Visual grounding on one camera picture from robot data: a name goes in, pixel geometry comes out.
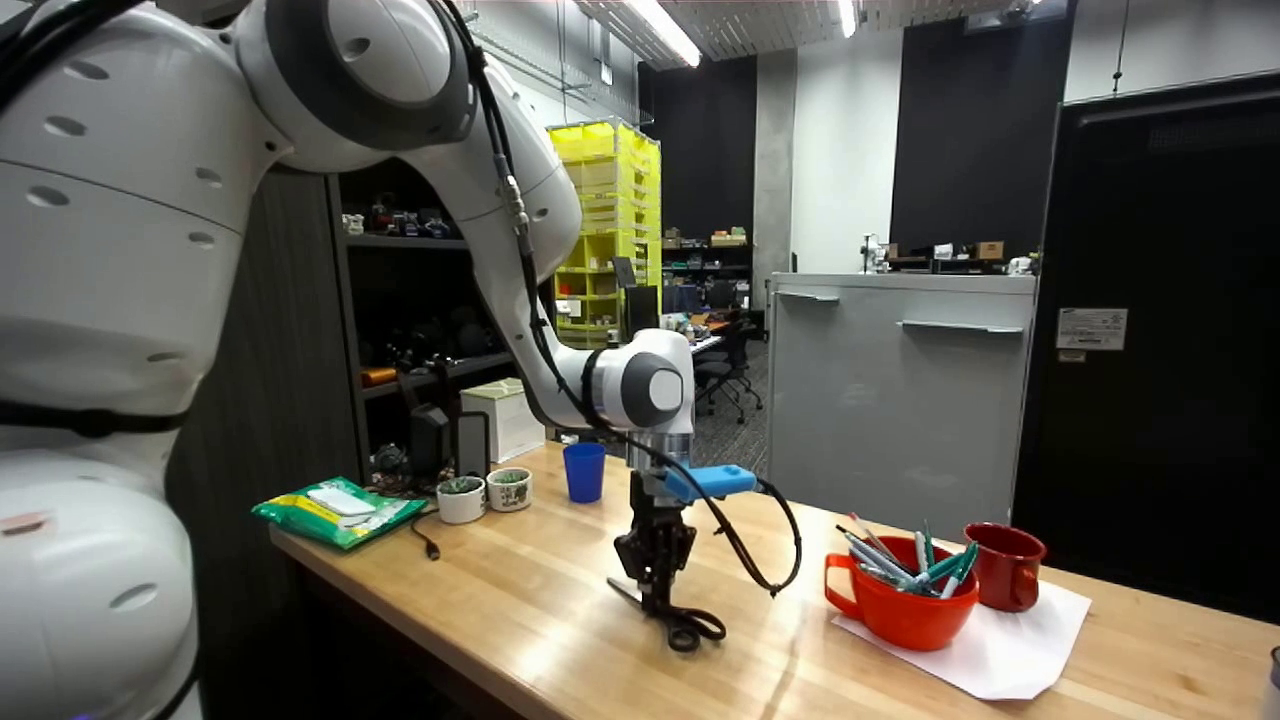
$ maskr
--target wooden tabletop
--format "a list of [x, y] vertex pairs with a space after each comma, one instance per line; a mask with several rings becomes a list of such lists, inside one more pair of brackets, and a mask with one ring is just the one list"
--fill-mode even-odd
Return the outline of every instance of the wooden tabletop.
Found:
[[[608, 577], [623, 579], [614, 535], [634, 519], [623, 465], [608, 462], [600, 504], [569, 504], [562, 443], [516, 465], [537, 481], [533, 509], [462, 527], [426, 519], [440, 559], [426, 559], [409, 527], [349, 556], [290, 534], [271, 541], [520, 715], [1248, 720], [1264, 708], [1275, 623], [1055, 570], [1045, 573], [1051, 585], [1093, 602], [1060, 684], [1028, 706], [973, 701], [833, 623], [822, 593], [826, 552], [844, 541], [833, 534], [833, 512], [803, 504], [798, 504], [803, 573], [781, 598], [741, 573], [700, 504], [684, 512], [700, 535], [672, 602], [716, 614], [728, 640], [680, 657], [659, 623], [608, 590]], [[792, 545], [777, 504], [732, 496], [724, 512], [765, 573], [781, 577]]]

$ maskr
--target cabinet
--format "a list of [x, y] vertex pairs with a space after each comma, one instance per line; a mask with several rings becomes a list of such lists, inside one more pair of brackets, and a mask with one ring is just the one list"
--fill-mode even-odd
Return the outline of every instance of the cabinet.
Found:
[[418, 406], [457, 418], [462, 387], [511, 376], [516, 363], [429, 181], [389, 160], [338, 177], [338, 195], [361, 448], [414, 448]]
[[1037, 279], [777, 278], [769, 478], [934, 535], [1010, 519]]
[[566, 343], [600, 347], [619, 336], [629, 284], [665, 279], [659, 245], [659, 144], [629, 123], [550, 128], [585, 208], [585, 230], [558, 269], [558, 331]]

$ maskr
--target red mug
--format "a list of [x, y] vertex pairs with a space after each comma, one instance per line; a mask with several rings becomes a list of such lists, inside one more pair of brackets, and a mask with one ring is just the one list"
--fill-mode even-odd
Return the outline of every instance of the red mug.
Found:
[[[882, 535], [882, 545], [899, 559], [899, 570], [918, 573], [911, 535]], [[833, 590], [833, 570], [849, 573], [851, 598], [841, 598]], [[897, 650], [934, 654], [952, 643], [952, 635], [970, 620], [978, 606], [978, 579], [970, 577], [947, 602], [938, 602], [893, 590], [887, 579], [863, 573], [849, 552], [827, 552], [826, 598], [844, 615], [870, 623], [871, 635]]]
[[970, 524], [978, 545], [982, 606], [1024, 614], [1042, 602], [1045, 541], [1014, 524]]

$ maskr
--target shelving unit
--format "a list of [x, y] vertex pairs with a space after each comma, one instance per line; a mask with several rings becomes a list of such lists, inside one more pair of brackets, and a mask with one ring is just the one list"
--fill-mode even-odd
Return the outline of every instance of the shelving unit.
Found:
[[342, 279], [356, 367], [361, 453], [414, 448], [414, 406], [457, 414], [462, 394], [511, 376], [516, 363], [473, 279], [470, 245], [454, 231], [429, 181], [405, 163], [338, 177], [344, 215]]
[[629, 123], [550, 128], [585, 208], [572, 257], [558, 269], [558, 331], [576, 347], [600, 347], [619, 330], [619, 266], [659, 293], [659, 144]]

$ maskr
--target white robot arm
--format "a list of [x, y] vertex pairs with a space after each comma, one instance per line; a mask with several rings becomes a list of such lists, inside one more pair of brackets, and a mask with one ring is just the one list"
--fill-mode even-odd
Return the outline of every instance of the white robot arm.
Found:
[[533, 284], [569, 257], [576, 195], [475, 67], [443, 0], [255, 0], [230, 27], [132, 0], [0, 0], [3, 715], [157, 715], [190, 690], [191, 552], [164, 465], [271, 163], [414, 163], [462, 223], [537, 414], [680, 462], [689, 340], [558, 340]]

